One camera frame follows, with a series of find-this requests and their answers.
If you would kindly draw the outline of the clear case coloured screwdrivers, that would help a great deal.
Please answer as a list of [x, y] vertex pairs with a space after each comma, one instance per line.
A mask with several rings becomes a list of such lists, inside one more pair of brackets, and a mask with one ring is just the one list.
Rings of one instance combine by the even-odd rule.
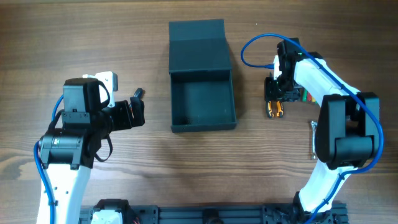
[[312, 95], [306, 89], [303, 89], [301, 94], [302, 94], [302, 97], [301, 97], [302, 102], [317, 104], [316, 99], [314, 99], [312, 97]]

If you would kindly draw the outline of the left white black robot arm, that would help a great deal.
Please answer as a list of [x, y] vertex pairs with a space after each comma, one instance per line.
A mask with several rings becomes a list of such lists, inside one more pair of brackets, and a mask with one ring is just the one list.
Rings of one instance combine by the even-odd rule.
[[64, 108], [53, 112], [47, 132], [35, 143], [34, 159], [42, 179], [37, 223], [78, 223], [81, 202], [102, 140], [113, 131], [145, 123], [143, 89], [110, 106], [111, 91], [96, 78], [72, 78], [63, 86]]

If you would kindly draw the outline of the silver metal wrench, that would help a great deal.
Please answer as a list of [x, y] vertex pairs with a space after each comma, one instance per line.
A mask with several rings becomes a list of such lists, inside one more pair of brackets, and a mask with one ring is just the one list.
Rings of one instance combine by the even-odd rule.
[[318, 123], [316, 121], [311, 121], [310, 125], [312, 127], [312, 154], [311, 154], [311, 159], [316, 159], [317, 155], [316, 155], [316, 149], [315, 149], [315, 133], [316, 133], [316, 129], [317, 129]]

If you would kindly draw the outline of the orange black needle-nose pliers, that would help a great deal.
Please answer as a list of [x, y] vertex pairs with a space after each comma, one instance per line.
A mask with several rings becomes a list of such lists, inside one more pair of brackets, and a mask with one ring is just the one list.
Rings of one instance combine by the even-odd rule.
[[266, 115], [268, 118], [282, 118], [284, 116], [284, 106], [281, 101], [266, 100]]

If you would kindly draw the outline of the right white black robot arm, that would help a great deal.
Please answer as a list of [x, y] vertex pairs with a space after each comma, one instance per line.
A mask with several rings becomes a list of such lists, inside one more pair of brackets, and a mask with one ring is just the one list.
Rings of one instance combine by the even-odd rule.
[[368, 171], [380, 159], [384, 134], [379, 122], [379, 98], [362, 93], [332, 72], [317, 52], [307, 52], [297, 38], [277, 44], [274, 74], [264, 81], [266, 113], [284, 115], [283, 104], [308, 91], [320, 105], [313, 134], [315, 168], [296, 194], [297, 220], [319, 222], [346, 179]]

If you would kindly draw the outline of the red black handled screwdriver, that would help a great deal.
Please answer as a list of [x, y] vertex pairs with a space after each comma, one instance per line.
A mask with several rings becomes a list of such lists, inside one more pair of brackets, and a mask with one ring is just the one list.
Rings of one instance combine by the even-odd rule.
[[144, 90], [142, 88], [138, 88], [135, 92], [134, 92], [134, 97], [137, 97], [139, 99], [142, 98], [144, 94]]

